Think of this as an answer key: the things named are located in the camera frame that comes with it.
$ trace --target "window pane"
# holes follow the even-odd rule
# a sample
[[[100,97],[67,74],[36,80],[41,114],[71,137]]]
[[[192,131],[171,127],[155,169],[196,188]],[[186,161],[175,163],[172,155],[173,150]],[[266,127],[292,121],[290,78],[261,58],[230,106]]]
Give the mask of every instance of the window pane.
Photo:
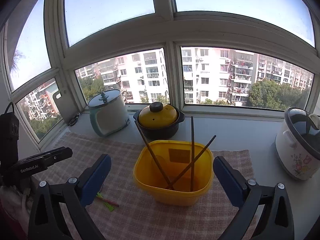
[[[178,11],[218,11],[277,25],[315,46],[311,17],[302,0],[176,0]]]
[[[110,25],[154,12],[153,0],[65,0],[69,45]]]
[[[57,91],[58,86],[55,79],[52,78],[26,95],[17,104],[40,140],[62,120],[53,100],[53,94]]]
[[[119,89],[126,103],[170,102],[163,49],[107,59],[77,69],[75,74],[87,102],[109,89]]]
[[[186,104],[278,110],[285,110],[289,106],[305,106],[314,76],[305,69],[242,50],[188,47],[181,48],[181,51],[184,49],[191,49],[195,53],[192,55],[193,61],[189,63],[189,72],[185,71],[183,65]],[[209,52],[205,59],[200,60],[202,49]],[[197,62],[203,62],[201,64],[205,66],[205,72],[202,68],[192,67]]]
[[[51,68],[44,38],[44,0],[22,2],[27,4],[20,3],[8,20],[8,76],[12,91]],[[28,19],[25,16],[27,11],[31,11]],[[19,25],[18,22],[25,20],[24,26]]]

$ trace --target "casserole pot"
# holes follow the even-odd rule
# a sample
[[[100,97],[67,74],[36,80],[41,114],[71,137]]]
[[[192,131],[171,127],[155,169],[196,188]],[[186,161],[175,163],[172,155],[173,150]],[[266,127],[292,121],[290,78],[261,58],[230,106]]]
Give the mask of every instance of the casserole pot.
[[[276,135],[279,161],[289,175],[306,180],[320,167],[320,120],[316,114],[297,107],[284,112]]]
[[[179,123],[184,121],[185,115],[174,106],[153,102],[135,112],[133,118],[147,138],[168,140],[178,131]]]
[[[99,136],[108,136],[130,123],[120,90],[111,89],[96,95],[88,102],[90,122]]]

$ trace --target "white countertop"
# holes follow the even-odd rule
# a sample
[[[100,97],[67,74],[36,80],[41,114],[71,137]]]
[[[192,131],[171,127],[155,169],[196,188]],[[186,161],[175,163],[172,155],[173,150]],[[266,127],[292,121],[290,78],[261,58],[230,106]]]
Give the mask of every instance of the white countertop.
[[[194,116],[196,142],[205,145],[216,134],[216,139],[209,147],[211,150],[249,149],[258,184],[274,187],[281,182],[285,185],[293,213],[295,239],[303,239],[320,215],[320,172],[307,181],[296,181],[283,170],[274,151],[274,141],[281,126],[279,119],[278,121],[271,118],[243,120],[240,119],[241,117],[230,119],[230,117],[213,117],[213,115],[210,115],[209,118],[207,115],[197,114]],[[127,143],[144,144],[134,124],[133,116],[130,115],[130,118],[129,126],[107,138]],[[186,117],[185,121],[180,123],[179,130],[172,137],[172,140],[190,141],[190,126],[190,117]],[[68,130],[79,134],[98,136],[92,129],[87,113],[81,114],[78,122],[74,126],[66,128],[63,133]]]

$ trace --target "slow cooker lid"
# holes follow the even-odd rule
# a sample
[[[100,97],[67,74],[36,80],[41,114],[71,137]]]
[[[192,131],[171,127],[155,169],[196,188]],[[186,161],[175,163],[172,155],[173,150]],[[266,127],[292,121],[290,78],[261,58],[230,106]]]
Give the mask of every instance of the slow cooker lid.
[[[309,113],[296,107],[285,111],[285,121],[300,144],[311,154],[320,158],[320,130],[309,117]]]
[[[89,108],[99,108],[116,100],[121,95],[119,89],[111,89],[96,95],[88,102]]]
[[[142,109],[139,114],[139,124],[149,129],[159,129],[173,124],[178,118],[177,110],[161,102],[153,102]]]

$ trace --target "yellow pot lid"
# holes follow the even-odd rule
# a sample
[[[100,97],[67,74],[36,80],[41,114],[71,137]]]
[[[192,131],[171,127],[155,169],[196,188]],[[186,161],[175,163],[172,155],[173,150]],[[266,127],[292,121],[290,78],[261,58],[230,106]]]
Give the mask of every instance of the yellow pot lid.
[[[168,104],[153,102],[142,109],[139,114],[139,124],[149,129],[159,129],[174,123],[177,118],[177,110]]]

